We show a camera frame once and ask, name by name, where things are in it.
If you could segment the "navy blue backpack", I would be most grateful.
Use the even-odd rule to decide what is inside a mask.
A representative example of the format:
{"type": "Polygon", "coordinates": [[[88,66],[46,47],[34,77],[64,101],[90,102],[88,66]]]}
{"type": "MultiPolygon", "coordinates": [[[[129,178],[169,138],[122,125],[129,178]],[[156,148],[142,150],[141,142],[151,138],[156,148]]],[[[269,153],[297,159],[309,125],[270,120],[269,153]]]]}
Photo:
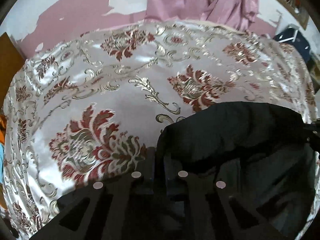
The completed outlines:
{"type": "Polygon", "coordinates": [[[289,27],[274,36],[273,39],[281,44],[289,44],[295,47],[305,63],[310,60],[310,44],[298,29],[289,27]]]}

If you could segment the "brown wooden headboard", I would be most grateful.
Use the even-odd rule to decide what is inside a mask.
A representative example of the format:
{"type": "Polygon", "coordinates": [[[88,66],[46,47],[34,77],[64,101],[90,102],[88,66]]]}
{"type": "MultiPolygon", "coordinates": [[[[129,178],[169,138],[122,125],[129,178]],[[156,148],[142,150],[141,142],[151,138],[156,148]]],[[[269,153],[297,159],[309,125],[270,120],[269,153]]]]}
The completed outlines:
{"type": "Polygon", "coordinates": [[[3,101],[9,89],[14,75],[23,67],[24,58],[12,44],[7,33],[0,38],[0,103],[3,101]]]}

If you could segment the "pink satin curtain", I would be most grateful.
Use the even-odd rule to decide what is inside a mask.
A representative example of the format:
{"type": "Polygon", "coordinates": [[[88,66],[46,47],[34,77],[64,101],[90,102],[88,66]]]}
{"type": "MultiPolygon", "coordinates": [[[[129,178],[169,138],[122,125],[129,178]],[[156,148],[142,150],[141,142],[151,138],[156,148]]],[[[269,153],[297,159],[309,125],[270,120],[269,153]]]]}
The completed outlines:
{"type": "Polygon", "coordinates": [[[148,0],[147,22],[199,20],[244,31],[254,23],[259,0],[148,0]]]}

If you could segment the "black zip jacket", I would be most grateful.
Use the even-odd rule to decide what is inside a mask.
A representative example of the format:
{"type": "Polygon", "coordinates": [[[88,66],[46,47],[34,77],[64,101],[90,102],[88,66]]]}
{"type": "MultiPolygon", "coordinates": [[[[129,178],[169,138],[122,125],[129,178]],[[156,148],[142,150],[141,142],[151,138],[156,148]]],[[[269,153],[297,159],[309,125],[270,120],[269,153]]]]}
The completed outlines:
{"type": "Polygon", "coordinates": [[[319,121],[269,103],[225,102],[167,126],[156,147],[154,193],[160,233],[189,239],[183,203],[169,200],[166,177],[217,175],[285,236],[295,239],[316,195],[319,121]]]}

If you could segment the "floral satin bedspread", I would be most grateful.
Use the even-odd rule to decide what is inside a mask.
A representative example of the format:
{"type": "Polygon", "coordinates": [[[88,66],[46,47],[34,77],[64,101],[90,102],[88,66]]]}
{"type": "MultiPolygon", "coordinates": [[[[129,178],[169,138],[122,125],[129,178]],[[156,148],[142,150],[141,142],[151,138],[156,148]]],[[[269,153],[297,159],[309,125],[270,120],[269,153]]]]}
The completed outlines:
{"type": "Polygon", "coordinates": [[[57,214],[64,193],[135,168],[161,131],[222,102],[318,109],[291,45],[207,21],[92,31],[24,60],[1,100],[3,190],[19,239],[57,214]]]}

